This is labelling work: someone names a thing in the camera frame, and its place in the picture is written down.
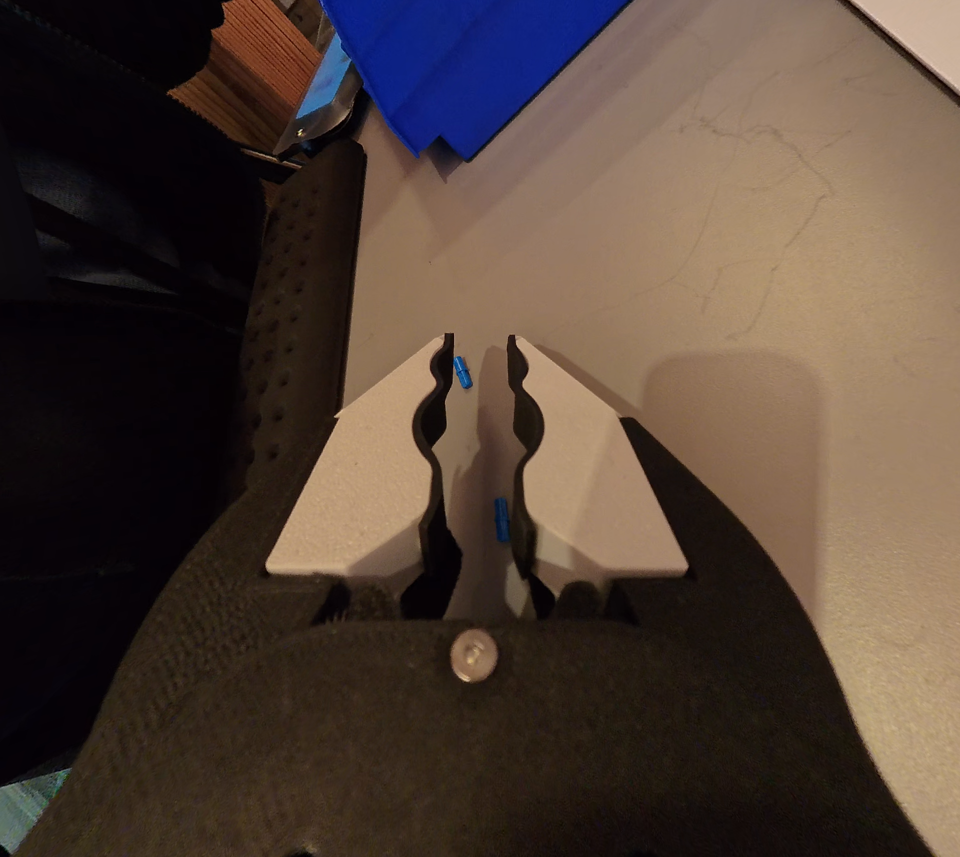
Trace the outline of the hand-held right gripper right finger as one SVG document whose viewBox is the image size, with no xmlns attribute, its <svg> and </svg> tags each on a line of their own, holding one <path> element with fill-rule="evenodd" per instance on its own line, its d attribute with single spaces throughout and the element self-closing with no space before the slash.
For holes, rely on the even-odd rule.
<svg viewBox="0 0 960 857">
<path fill-rule="evenodd" d="M 508 337 L 513 477 L 507 604 L 557 604 L 577 583 L 674 579 L 690 564 L 618 413 L 525 338 Z"/>
</svg>

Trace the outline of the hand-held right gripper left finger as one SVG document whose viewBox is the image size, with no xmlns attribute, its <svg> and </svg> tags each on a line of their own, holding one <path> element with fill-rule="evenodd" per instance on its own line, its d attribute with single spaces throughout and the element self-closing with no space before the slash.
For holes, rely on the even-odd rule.
<svg viewBox="0 0 960 857">
<path fill-rule="evenodd" d="M 454 335 L 430 340 L 342 408 L 266 559 L 272 576 L 386 587 L 448 604 L 463 553 L 434 447 L 447 430 Z"/>
</svg>

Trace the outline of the black perforated board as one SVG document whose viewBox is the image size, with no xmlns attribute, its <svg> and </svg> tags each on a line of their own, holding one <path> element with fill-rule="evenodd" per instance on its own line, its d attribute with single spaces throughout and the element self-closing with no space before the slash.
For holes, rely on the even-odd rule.
<svg viewBox="0 0 960 857">
<path fill-rule="evenodd" d="M 340 139 L 270 207 L 239 359 L 230 498 L 318 445 L 342 407 L 366 169 L 362 145 Z"/>
</svg>

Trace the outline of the metal clamp plate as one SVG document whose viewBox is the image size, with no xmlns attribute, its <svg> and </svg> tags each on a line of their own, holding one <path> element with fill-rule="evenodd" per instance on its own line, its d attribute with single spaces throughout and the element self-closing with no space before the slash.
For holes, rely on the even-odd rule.
<svg viewBox="0 0 960 857">
<path fill-rule="evenodd" d="M 362 88 L 359 71 L 334 32 L 273 155 L 284 160 L 318 154 L 348 125 Z"/>
</svg>

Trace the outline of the wooden slatted panel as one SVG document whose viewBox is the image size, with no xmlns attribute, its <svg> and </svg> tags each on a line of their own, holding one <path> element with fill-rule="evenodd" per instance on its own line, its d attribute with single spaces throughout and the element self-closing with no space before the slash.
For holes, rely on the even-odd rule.
<svg viewBox="0 0 960 857">
<path fill-rule="evenodd" d="M 228 138 L 274 151 L 321 55 L 274 0 L 229 0 L 204 67 L 169 91 Z"/>
</svg>

